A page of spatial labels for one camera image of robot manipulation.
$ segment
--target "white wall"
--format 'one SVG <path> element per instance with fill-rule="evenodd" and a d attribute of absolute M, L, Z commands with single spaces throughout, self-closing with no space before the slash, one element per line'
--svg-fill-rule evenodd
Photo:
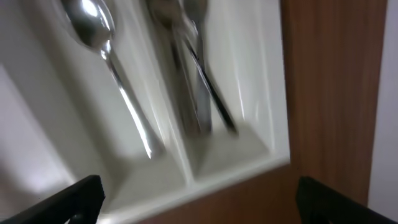
<path fill-rule="evenodd" d="M 387 7 L 369 208 L 398 221 L 398 1 Z"/>

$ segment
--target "black object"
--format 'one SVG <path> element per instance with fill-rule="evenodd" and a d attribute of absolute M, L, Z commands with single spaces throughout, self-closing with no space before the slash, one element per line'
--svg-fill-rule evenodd
<path fill-rule="evenodd" d="M 311 177 L 300 178 L 296 202 L 303 224 L 397 224 Z"/>
<path fill-rule="evenodd" d="M 104 199 L 101 178 L 89 175 L 1 224 L 94 224 Z"/>

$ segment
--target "wood grain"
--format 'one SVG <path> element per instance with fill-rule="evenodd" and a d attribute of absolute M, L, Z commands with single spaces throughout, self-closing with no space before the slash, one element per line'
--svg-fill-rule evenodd
<path fill-rule="evenodd" d="M 291 165 L 143 223 L 300 223 L 312 176 L 366 205 L 386 0 L 282 0 Z"/>

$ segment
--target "utensil organizer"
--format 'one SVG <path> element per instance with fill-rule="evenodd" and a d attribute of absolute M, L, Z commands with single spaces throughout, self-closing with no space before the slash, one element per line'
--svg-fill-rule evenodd
<path fill-rule="evenodd" d="M 160 50 L 146 2 L 109 3 L 117 27 L 116 66 L 167 149 L 157 160 L 146 158 L 106 64 L 67 35 L 50 1 L 9 1 L 1 15 L 15 24 L 6 33 L 24 37 L 11 41 L 1 35 L 6 50 L 0 63 L 52 142 L 49 151 L 60 158 L 58 166 L 72 177 L 65 186 L 89 174 L 101 176 L 106 200 L 98 223 L 136 222 L 289 162 L 278 0 L 208 1 L 207 69 L 239 136 L 225 130 L 212 104 L 213 132 L 202 138 L 189 138 L 181 129 L 167 84 L 172 74 L 163 67 L 167 53 Z M 23 67 L 5 57 L 29 47 L 35 56 L 14 57 Z M 46 69 L 34 70 L 33 61 Z M 193 64 L 188 66 L 196 75 Z M 27 82 L 26 72 L 38 84 Z M 52 117 L 43 116 L 37 103 Z"/>

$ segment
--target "wooden surface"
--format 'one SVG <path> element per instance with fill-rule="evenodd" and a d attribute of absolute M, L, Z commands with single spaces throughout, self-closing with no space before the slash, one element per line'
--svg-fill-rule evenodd
<path fill-rule="evenodd" d="M 292 164 L 143 223 L 300 223 L 300 175 L 366 205 L 386 0 L 282 0 Z"/>

